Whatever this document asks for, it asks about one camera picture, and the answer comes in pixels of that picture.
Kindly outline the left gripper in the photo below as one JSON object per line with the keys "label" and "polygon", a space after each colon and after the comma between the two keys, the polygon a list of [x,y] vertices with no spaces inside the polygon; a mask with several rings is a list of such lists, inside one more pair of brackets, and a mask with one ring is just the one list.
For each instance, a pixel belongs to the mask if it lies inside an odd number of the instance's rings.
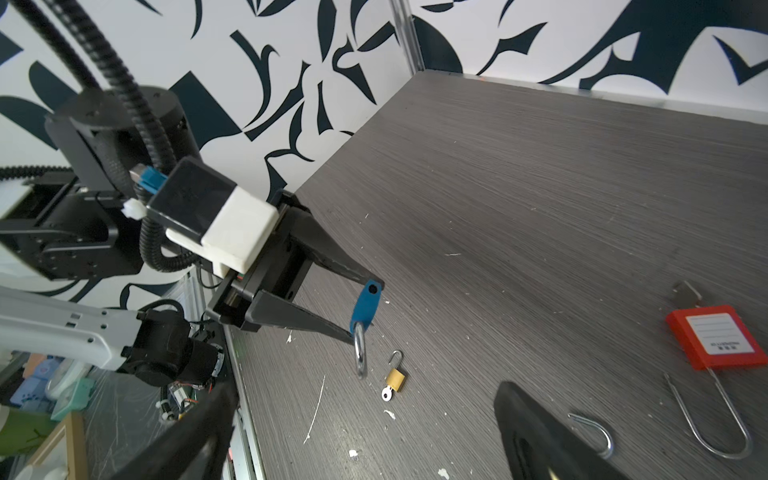
{"label": "left gripper", "polygon": [[274,230],[246,272],[225,275],[205,318],[242,331],[280,327],[353,345],[348,330],[294,303],[311,261],[360,285],[374,281],[383,288],[384,281],[348,255],[295,194],[281,190],[270,203],[279,213]]}

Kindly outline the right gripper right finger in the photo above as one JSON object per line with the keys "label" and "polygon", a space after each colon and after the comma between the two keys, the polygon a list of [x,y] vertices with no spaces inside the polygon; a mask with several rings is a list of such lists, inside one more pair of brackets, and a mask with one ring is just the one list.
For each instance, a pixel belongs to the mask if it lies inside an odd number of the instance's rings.
{"label": "right gripper right finger", "polygon": [[494,413],[514,479],[623,479],[519,385],[499,384]]}

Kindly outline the blue padlock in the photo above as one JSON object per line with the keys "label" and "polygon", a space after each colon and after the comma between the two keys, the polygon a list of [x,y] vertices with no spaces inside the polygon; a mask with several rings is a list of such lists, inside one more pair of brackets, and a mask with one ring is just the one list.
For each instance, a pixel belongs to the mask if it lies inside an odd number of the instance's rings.
{"label": "blue padlock", "polygon": [[365,333],[375,318],[383,289],[383,282],[369,280],[359,294],[352,311],[350,333],[355,348],[355,368],[359,379],[367,376]]}

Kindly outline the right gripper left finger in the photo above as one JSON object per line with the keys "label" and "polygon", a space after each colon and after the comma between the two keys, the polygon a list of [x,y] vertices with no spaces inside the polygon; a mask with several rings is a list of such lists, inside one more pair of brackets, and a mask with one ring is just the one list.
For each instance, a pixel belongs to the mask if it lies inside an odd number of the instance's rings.
{"label": "right gripper left finger", "polygon": [[113,479],[219,479],[239,406],[232,380],[219,382],[190,413],[155,433],[131,438],[129,456]]}

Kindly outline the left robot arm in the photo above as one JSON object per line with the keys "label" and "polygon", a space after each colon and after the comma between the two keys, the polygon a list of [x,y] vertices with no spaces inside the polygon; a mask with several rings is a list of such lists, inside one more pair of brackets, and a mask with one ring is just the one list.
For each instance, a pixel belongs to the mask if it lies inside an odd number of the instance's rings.
{"label": "left robot arm", "polygon": [[365,377],[365,333],[383,281],[293,192],[259,199],[207,162],[178,96],[138,84],[78,2],[53,2],[54,19],[32,1],[15,9],[81,91],[32,121],[67,167],[2,169],[31,188],[1,220],[3,247],[50,280],[208,266],[220,278],[209,321],[328,336],[354,347]]}

